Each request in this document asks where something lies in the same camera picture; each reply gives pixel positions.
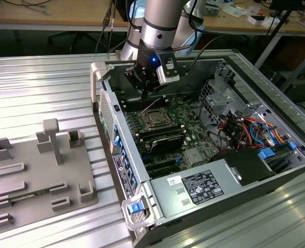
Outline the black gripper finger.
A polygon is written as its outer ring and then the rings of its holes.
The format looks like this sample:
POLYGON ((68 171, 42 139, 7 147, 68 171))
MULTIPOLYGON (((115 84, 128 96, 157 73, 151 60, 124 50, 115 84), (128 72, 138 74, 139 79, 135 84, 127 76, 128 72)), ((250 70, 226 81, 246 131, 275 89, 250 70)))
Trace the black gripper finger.
POLYGON ((129 67, 125 70, 125 77, 133 88, 140 93, 141 101, 145 101, 148 96, 147 81, 139 78, 133 67, 129 67))
POLYGON ((166 87, 165 85, 160 84, 157 77, 154 77, 151 80, 148 80, 146 86, 147 86, 148 92, 158 92, 166 87))

